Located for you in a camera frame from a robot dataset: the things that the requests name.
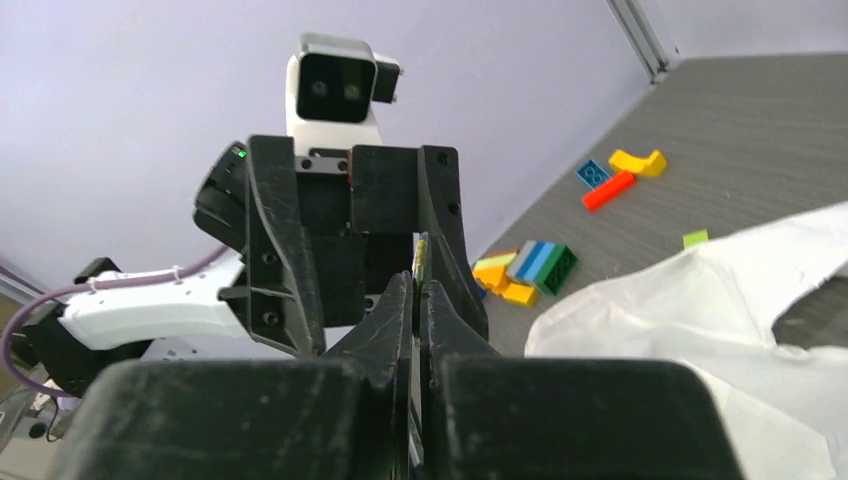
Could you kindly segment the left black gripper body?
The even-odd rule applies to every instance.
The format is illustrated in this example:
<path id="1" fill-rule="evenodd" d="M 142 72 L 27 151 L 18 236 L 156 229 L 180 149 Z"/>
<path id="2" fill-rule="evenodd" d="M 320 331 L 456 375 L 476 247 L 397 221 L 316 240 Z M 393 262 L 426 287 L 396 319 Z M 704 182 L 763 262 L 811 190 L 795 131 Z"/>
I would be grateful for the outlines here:
<path id="1" fill-rule="evenodd" d="M 417 163 L 416 150 L 385 146 L 296 156 L 301 223 L 311 243 L 324 327 L 358 323 L 391 278 L 411 268 Z"/>

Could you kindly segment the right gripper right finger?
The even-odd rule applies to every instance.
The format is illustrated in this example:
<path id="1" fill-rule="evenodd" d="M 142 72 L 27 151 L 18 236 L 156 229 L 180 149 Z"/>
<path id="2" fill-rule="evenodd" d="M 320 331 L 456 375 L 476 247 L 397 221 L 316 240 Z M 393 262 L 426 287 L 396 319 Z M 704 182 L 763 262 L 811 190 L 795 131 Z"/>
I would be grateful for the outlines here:
<path id="1" fill-rule="evenodd" d="M 420 290 L 432 479 L 739 479 L 705 383 L 669 361 L 512 358 Z"/>

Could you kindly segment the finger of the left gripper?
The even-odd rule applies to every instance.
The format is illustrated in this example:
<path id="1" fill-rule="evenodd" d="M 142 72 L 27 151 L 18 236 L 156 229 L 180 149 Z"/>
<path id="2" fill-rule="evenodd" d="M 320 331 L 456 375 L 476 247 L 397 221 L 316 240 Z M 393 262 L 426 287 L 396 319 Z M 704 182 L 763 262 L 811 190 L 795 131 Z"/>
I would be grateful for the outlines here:
<path id="1" fill-rule="evenodd" d="M 317 276 L 297 195 L 294 141 L 253 135 L 241 167 L 219 193 L 224 242 L 242 255 L 240 283 L 220 296 L 256 341 L 297 357 L 325 350 Z"/>
<path id="2" fill-rule="evenodd" d="M 488 316 L 466 252 L 458 152 L 425 145 L 419 148 L 417 161 L 419 229 L 430 236 L 432 277 L 441 283 L 459 316 L 487 340 Z"/>

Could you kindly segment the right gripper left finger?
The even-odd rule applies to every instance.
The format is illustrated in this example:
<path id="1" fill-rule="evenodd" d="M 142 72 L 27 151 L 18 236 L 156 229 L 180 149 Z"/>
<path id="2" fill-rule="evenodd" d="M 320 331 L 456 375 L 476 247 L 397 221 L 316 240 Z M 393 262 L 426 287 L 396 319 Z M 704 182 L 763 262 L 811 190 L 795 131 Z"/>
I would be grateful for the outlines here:
<path id="1" fill-rule="evenodd" d="M 84 397 L 53 479 L 408 479 L 414 283 L 314 360 L 124 362 Z"/>

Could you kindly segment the white shirt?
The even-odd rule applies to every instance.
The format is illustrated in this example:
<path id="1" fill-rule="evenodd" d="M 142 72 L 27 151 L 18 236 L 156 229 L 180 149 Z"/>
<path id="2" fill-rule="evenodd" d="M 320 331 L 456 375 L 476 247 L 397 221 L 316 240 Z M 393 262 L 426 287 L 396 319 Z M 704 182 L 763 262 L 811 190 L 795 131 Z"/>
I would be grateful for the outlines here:
<path id="1" fill-rule="evenodd" d="M 847 206 L 785 217 L 595 282 L 532 324 L 528 357 L 670 360 L 710 389 L 750 479 L 847 475 L 847 351 L 774 323 L 847 273 Z"/>

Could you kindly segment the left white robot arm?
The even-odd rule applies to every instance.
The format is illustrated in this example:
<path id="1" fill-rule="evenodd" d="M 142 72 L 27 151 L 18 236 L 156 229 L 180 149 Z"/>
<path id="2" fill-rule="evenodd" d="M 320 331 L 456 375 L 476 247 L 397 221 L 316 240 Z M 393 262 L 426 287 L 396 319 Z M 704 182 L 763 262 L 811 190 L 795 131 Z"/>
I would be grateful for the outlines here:
<path id="1" fill-rule="evenodd" d="M 317 357 L 358 324 L 430 240 L 426 275 L 477 334 L 488 318 L 465 251 L 451 147 L 388 147 L 374 132 L 309 127 L 231 144 L 202 182 L 195 224 L 222 249 L 190 267 L 128 274 L 108 258 L 36 300 L 2 341 L 29 347 L 54 397 L 81 397 L 109 365 L 197 336 Z"/>

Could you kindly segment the toy brick pile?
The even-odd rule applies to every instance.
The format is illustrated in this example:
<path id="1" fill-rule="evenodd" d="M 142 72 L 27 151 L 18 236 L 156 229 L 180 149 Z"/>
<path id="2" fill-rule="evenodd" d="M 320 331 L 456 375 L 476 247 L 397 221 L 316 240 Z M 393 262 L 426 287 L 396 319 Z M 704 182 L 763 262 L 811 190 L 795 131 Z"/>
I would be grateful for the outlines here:
<path id="1" fill-rule="evenodd" d="M 472 276 L 483 292 L 532 307 L 540 294 L 558 295 L 577 263 L 565 244 L 529 240 L 518 249 L 479 259 Z"/>

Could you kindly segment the blue square toy brick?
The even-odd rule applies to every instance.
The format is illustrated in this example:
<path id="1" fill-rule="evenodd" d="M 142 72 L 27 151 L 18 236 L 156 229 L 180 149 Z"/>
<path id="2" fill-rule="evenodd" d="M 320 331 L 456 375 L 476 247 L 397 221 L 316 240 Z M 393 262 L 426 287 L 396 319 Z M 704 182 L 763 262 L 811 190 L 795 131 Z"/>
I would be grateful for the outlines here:
<path id="1" fill-rule="evenodd" d="M 596 190 L 611 178 L 611 175 L 594 159 L 586 160 L 576 169 L 575 174 L 590 190 Z"/>

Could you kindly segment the red long toy brick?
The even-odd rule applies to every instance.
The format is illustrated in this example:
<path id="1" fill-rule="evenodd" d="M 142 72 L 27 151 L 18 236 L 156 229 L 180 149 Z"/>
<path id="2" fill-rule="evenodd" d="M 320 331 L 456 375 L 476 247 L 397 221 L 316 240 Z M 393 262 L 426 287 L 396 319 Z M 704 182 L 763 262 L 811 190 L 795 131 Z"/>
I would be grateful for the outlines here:
<path id="1" fill-rule="evenodd" d="M 636 181 L 636 176 L 633 173 L 620 171 L 595 190 L 584 195 L 582 197 L 583 205 L 588 211 L 594 212 L 632 187 Z"/>

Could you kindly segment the yellow curved toy brick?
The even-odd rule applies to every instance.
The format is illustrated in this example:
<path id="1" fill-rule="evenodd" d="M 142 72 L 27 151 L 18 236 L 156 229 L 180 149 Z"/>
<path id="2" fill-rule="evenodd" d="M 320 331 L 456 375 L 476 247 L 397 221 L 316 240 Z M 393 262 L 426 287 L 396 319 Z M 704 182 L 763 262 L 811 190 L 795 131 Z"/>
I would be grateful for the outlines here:
<path id="1" fill-rule="evenodd" d="M 659 150 L 654 150 L 646 157 L 639 157 L 619 149 L 612 153 L 608 163 L 616 171 L 643 177 L 659 177 L 668 166 L 665 156 Z"/>

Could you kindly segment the small green toy piece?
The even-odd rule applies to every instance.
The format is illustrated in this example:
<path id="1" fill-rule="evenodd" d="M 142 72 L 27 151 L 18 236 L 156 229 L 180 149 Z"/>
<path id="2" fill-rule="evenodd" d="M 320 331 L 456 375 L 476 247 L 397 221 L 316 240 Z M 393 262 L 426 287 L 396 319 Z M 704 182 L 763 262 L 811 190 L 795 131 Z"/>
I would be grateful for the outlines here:
<path id="1" fill-rule="evenodd" d="M 682 236 L 682 244 L 684 249 L 690 249 L 710 240 L 709 233 L 706 229 L 693 231 Z"/>

